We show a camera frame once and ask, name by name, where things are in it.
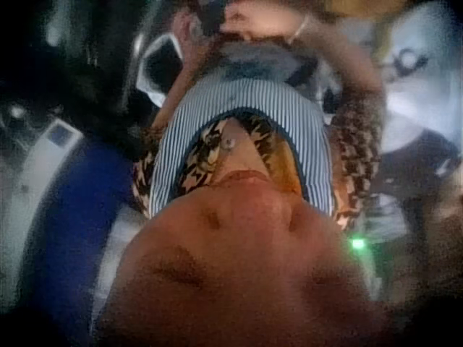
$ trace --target leopard print sleeve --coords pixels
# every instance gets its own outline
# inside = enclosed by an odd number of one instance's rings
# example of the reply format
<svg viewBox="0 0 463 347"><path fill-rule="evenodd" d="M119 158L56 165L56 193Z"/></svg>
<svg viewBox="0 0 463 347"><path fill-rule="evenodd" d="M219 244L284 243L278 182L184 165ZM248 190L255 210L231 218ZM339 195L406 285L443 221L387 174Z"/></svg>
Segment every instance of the leopard print sleeve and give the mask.
<svg viewBox="0 0 463 347"><path fill-rule="evenodd" d="M162 127L142 130L142 141L145 152L139 161L134 164L132 192L140 212L147 218L149 218L149 196L151 181L153 179L154 161L159 151L159 143L166 129L167 124Z"/></svg>
<svg viewBox="0 0 463 347"><path fill-rule="evenodd" d="M331 121L334 219L345 231L354 225L378 172L385 100L382 93L345 93Z"/></svg>

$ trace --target green light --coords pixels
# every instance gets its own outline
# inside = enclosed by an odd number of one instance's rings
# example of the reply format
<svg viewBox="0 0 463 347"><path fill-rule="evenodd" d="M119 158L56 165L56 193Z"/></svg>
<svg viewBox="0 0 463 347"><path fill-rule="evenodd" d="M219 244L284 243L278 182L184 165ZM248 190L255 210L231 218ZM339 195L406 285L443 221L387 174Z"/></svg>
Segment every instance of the green light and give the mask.
<svg viewBox="0 0 463 347"><path fill-rule="evenodd" d="M352 240L352 247L357 250L361 250L365 248L365 240L364 239L353 239Z"/></svg>

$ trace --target person in background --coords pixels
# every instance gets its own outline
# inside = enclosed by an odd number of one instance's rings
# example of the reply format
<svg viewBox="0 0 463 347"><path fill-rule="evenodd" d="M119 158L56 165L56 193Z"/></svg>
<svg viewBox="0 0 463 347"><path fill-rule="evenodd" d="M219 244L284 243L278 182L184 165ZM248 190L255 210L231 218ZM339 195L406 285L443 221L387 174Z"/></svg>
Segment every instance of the person in background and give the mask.
<svg viewBox="0 0 463 347"><path fill-rule="evenodd" d="M151 219L124 253L95 339L378 342L385 317L341 231L378 168L381 79L360 48L306 9L239 1L225 14L221 32L250 46L279 38L317 51L342 78L343 105L327 134L319 108L267 69L219 61L205 71L214 45L190 42L135 169L134 191ZM177 35L187 38L187 27Z"/></svg>

